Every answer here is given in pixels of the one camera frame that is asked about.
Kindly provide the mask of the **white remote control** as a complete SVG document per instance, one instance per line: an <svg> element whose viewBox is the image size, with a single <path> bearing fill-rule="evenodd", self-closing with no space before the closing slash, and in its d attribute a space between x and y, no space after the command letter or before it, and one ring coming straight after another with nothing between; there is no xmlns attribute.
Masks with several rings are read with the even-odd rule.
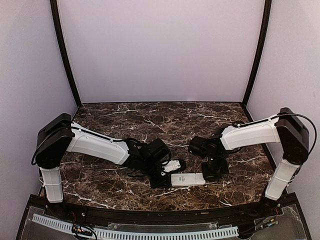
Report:
<svg viewBox="0 0 320 240"><path fill-rule="evenodd" d="M203 173L174 173L171 175L171 185L173 187L203 186L206 180Z"/></svg>

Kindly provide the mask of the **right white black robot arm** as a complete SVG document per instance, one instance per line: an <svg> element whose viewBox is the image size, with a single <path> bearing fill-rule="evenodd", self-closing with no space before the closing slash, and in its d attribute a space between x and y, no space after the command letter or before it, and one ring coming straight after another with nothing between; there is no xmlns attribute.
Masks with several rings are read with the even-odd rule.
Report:
<svg viewBox="0 0 320 240"><path fill-rule="evenodd" d="M277 114L267 118L232 124L215 130L209 137L194 136L188 146L192 155L206 159L201 164L204 180L212 182L229 173L227 158L247 146L278 145L281 153L268 184L264 187L254 213L266 217L279 205L287 186L295 179L302 165L308 160L317 142L317 136L310 143L309 129L302 119L315 124L305 115L294 113L283 107Z"/></svg>

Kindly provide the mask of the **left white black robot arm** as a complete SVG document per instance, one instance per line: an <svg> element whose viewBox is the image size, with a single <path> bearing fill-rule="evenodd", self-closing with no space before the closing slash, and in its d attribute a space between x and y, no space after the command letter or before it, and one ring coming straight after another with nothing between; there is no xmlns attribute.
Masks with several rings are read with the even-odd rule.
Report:
<svg viewBox="0 0 320 240"><path fill-rule="evenodd" d="M46 198L51 210L60 218L71 213L65 203L60 172L65 152L81 153L112 162L132 170L138 170L151 180L161 181L171 152L159 138L143 143L134 138L115 139L86 129L62 113L37 135L36 150L31 159L37 165L43 179Z"/></svg>

